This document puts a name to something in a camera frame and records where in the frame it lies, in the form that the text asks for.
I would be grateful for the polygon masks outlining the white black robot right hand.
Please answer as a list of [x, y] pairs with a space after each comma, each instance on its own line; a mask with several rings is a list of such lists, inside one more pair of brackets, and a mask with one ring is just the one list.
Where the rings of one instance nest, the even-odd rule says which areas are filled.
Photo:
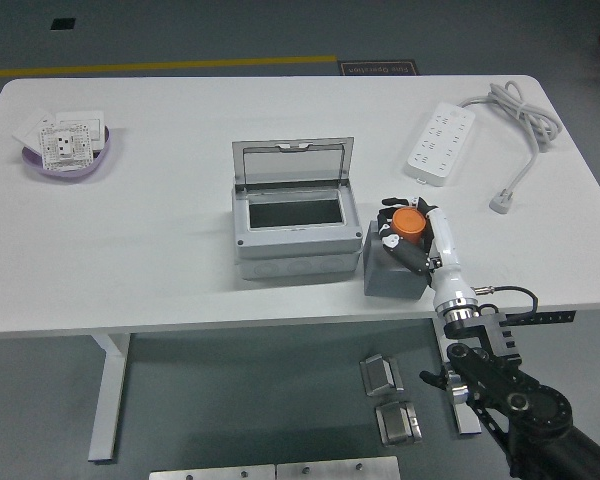
[[434, 291], [433, 307], [447, 322], [475, 316], [478, 301], [463, 279], [461, 265], [443, 210], [421, 197], [382, 200], [377, 231], [385, 252]]

